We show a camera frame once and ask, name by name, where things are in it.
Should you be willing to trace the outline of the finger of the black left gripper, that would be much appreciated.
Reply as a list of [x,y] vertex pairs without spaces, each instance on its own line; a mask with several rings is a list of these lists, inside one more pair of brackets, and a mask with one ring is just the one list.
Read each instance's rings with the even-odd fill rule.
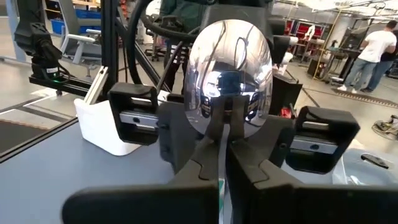
[[187,163],[203,136],[188,121],[183,103],[165,102],[158,108],[160,156],[174,173]]
[[295,136],[294,120],[270,115],[246,141],[277,167],[282,167]]

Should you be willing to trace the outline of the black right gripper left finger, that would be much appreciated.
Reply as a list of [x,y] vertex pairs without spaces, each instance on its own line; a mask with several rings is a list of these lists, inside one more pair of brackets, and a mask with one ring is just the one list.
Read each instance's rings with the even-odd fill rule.
[[166,184],[83,189],[62,207],[64,223],[219,222],[220,144],[203,138],[184,167]]

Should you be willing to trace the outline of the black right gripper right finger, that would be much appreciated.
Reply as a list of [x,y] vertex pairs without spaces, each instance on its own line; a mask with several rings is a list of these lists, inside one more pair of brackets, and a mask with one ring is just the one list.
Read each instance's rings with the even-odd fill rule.
[[226,150],[233,223],[397,224],[391,187],[304,184],[246,141]]

